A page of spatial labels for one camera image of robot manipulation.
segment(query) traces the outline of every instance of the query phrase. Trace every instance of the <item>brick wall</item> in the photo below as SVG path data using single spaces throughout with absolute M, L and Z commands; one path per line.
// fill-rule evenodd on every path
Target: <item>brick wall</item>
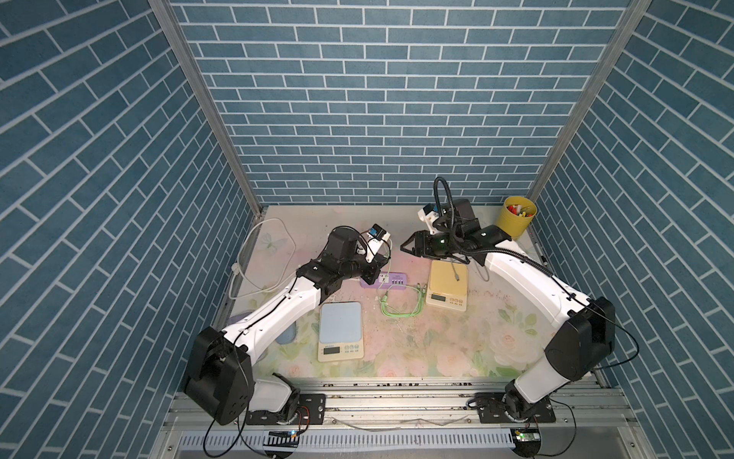
M 628 0 L 175 0 L 265 203 L 523 195 Z
M 733 456 L 733 24 L 653 0 L 540 198 L 552 265 L 639 339 L 612 376 L 659 457 Z
M 0 457 L 148 454 L 250 214 L 146 0 L 0 1 Z

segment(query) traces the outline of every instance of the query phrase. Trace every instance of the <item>power strip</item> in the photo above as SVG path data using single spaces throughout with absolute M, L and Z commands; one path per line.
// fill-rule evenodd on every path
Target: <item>power strip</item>
M 390 272 L 389 274 L 381 272 L 372 285 L 369 285 L 362 279 L 360 279 L 360 283 L 364 289 L 379 289 L 380 285 L 382 285 L 383 289 L 387 289 L 389 286 L 394 285 L 392 290 L 405 290 L 405 286 L 408 283 L 408 276 L 403 272 Z

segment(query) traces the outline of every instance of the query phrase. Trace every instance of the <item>yellow cup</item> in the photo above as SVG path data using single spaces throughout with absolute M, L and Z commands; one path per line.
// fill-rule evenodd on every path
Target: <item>yellow cup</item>
M 533 214 L 533 216 L 520 217 L 507 210 L 507 206 L 514 206 L 516 204 L 520 204 L 522 206 L 520 212 Z M 508 233 L 511 238 L 517 239 L 523 234 L 537 214 L 538 209 L 533 201 L 528 198 L 524 198 L 523 196 L 510 196 L 505 200 L 505 204 L 502 206 L 502 209 L 500 209 L 500 214 L 497 216 L 495 225 L 505 233 Z

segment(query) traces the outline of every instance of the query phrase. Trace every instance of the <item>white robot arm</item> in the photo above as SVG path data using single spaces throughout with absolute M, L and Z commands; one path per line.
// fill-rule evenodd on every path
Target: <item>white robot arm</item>
M 439 183 L 443 183 L 448 198 L 444 206 L 438 202 Z M 431 224 L 438 231 L 415 232 L 401 250 L 466 264 L 474 259 L 510 282 L 556 331 L 544 355 L 505 388 L 506 412 L 513 419 L 527 419 L 546 404 L 549 394 L 581 379 L 614 350 L 614 305 L 603 297 L 592 299 L 557 278 L 530 259 L 500 228 L 481 228 L 468 200 L 454 202 L 441 177 L 434 181 L 434 195 L 432 208 L 438 209 L 439 217 Z
M 319 256 L 301 266 L 273 298 L 224 330 L 208 327 L 197 335 L 184 375 L 186 394 L 221 425 L 248 408 L 288 421 L 299 389 L 279 375 L 255 383 L 252 365 L 286 328 L 339 290 L 343 280 L 361 277 L 373 284 L 388 263 L 379 249 L 389 239 L 378 225 L 364 235 L 348 226 L 334 228 Z

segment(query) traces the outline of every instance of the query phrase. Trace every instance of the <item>table surface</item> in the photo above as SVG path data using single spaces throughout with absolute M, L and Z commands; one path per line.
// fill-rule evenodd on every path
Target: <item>table surface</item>
M 494 222 L 499 206 L 476 206 L 482 226 Z M 270 206 L 266 218 L 280 218 L 262 225 L 239 294 L 272 286 L 280 278 L 307 263 L 324 247 L 337 225 L 360 231 L 377 223 L 392 235 L 391 272 L 407 274 L 408 284 L 428 281 L 430 260 L 400 251 L 413 232 L 425 229 L 411 206 Z M 286 229 L 295 241 L 291 243 Z M 531 257 L 537 253 L 527 234 L 518 244 Z M 362 305 L 364 358 L 321 363 L 316 359 L 319 312 L 296 321 L 297 334 L 290 344 L 273 342 L 254 366 L 258 377 L 279 372 L 287 377 L 497 377 L 511 380 L 536 361 L 550 341 L 550 323 L 513 286 L 472 263 L 469 267 L 466 312 L 425 305 L 416 317 L 393 319 L 382 314 L 377 291 L 364 289 L 359 280 L 344 281 L 328 303 L 357 301 Z M 231 317 L 254 311 L 274 294 L 255 294 L 235 302 Z M 412 289 L 391 289 L 388 304 L 398 311 L 412 311 L 417 294 Z

